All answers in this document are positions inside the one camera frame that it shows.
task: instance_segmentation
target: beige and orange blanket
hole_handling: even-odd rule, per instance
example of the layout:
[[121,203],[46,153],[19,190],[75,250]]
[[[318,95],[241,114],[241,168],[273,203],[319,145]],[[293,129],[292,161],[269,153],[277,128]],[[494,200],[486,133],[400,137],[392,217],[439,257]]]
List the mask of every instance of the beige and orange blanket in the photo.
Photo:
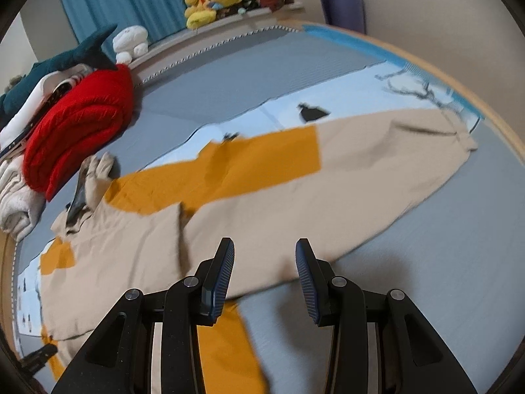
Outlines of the beige and orange blanket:
[[[387,111],[209,143],[196,160],[114,180],[80,230],[57,230],[41,257],[46,336],[68,352],[67,364],[127,289],[167,289],[222,237],[235,243],[230,298],[294,279],[297,239],[307,237],[320,259],[341,257],[434,193],[476,147],[452,111]],[[203,362],[214,363],[203,365],[208,392],[247,391],[238,385],[246,375],[249,391],[263,392],[234,305],[222,318],[239,322],[236,352],[214,356],[225,341],[218,329],[203,343]],[[248,368],[237,356],[252,357],[242,360]]]

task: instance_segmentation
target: white towel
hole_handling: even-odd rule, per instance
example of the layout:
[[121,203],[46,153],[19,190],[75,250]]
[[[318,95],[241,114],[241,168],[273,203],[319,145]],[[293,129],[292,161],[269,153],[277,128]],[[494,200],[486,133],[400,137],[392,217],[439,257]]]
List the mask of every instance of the white towel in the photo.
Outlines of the white towel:
[[25,238],[38,223],[46,198],[28,185],[8,194],[0,201],[0,229],[17,242]]

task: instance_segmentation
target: pile of clothes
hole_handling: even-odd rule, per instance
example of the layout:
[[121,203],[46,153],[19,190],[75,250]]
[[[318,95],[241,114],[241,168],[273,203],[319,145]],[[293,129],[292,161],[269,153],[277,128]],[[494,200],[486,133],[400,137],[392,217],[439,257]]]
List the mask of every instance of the pile of clothes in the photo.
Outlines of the pile of clothes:
[[101,50],[115,28],[35,63],[0,97],[0,229],[17,241],[82,161],[131,121],[129,68]]

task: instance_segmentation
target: wall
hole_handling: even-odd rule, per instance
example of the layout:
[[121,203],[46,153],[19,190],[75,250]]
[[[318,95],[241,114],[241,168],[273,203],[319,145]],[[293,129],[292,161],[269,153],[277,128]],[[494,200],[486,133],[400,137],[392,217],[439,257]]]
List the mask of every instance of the wall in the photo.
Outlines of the wall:
[[[306,17],[322,21],[319,0]],[[525,140],[525,38],[501,0],[364,0],[368,33],[455,77]]]
[[39,61],[77,46],[61,0],[27,0],[20,15]]
[[27,74],[36,61],[18,14],[0,43],[0,94],[12,77]]

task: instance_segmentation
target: gray bed sheet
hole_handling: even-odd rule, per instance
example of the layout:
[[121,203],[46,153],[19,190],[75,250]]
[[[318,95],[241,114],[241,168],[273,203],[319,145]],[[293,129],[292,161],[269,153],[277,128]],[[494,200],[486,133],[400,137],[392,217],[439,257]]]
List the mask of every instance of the gray bed sheet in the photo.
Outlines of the gray bed sheet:
[[[132,125],[101,151],[117,157],[120,174],[135,172],[185,142],[199,127],[229,120],[268,99],[380,62],[306,33],[262,31],[194,57],[138,89]],[[17,248],[20,274],[53,239],[51,225],[73,199],[74,176],[47,204]]]
[[[333,268],[372,292],[404,290],[482,394],[525,335],[525,167],[484,122],[472,135],[479,149],[440,190]],[[299,283],[239,310],[272,394],[323,392],[331,329],[313,324]]]

